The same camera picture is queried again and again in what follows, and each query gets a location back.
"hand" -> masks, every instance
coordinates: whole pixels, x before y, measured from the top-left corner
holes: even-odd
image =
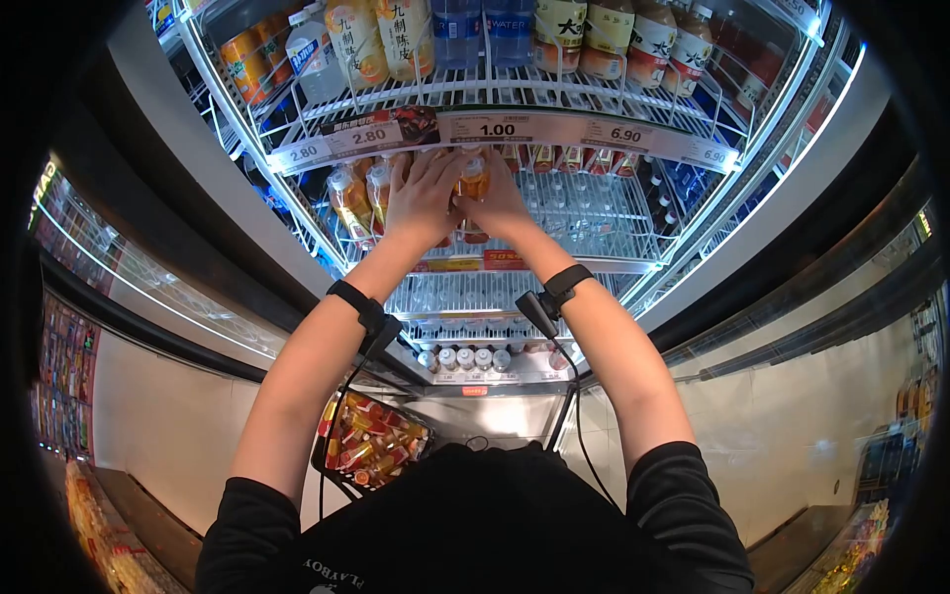
[[[522,193],[511,177],[508,165],[497,150],[487,151],[491,180],[480,201],[456,196],[453,203],[493,238],[512,243],[526,229],[538,225],[524,206]]]
[[[463,217],[457,209],[448,212],[448,200],[462,175],[465,159],[459,153],[436,159],[438,152],[423,153],[409,169],[408,179],[405,171],[409,155],[400,154],[389,179],[383,240],[398,241],[417,258],[448,236]]]

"forearm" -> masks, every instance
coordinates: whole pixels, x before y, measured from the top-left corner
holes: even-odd
[[[541,283],[577,263],[537,227],[520,233],[512,247]],[[578,283],[574,291],[560,312],[614,406],[627,471],[658,445],[694,441],[673,379],[650,338],[595,279]]]
[[[382,303],[415,260],[395,240],[383,240],[346,281]],[[300,323],[257,392],[232,476],[269,485],[299,506],[320,414],[366,335],[358,318],[349,303],[328,296]]]

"black t-shirt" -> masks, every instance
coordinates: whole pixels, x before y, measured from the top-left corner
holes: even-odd
[[[637,461],[620,513],[537,442],[449,444],[300,533],[283,494],[228,480],[199,594],[751,592],[749,560],[699,449]]]

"person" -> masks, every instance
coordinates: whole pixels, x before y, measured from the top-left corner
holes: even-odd
[[[450,212],[465,156],[436,155],[408,175],[405,155],[396,160],[386,234],[349,284],[385,302],[462,217],[507,242],[541,283],[576,264],[531,219],[498,152],[484,200],[456,198]],[[617,414],[626,514],[537,443],[448,444],[301,534],[317,422],[365,334],[351,305],[327,296],[261,384],[203,542],[197,591],[751,592],[745,549],[650,339],[593,278],[561,313]]]

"black wristband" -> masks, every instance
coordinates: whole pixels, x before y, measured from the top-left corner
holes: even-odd
[[[558,272],[545,282],[544,292],[551,297],[555,307],[560,309],[565,301],[574,297],[574,287],[579,282],[593,277],[594,275],[587,270],[586,266],[575,264]]]
[[[366,334],[369,336],[378,334],[386,324],[386,312],[379,301],[366,297],[346,280],[338,280],[332,284],[327,295],[336,295],[349,303],[359,313],[359,323],[366,328]]]

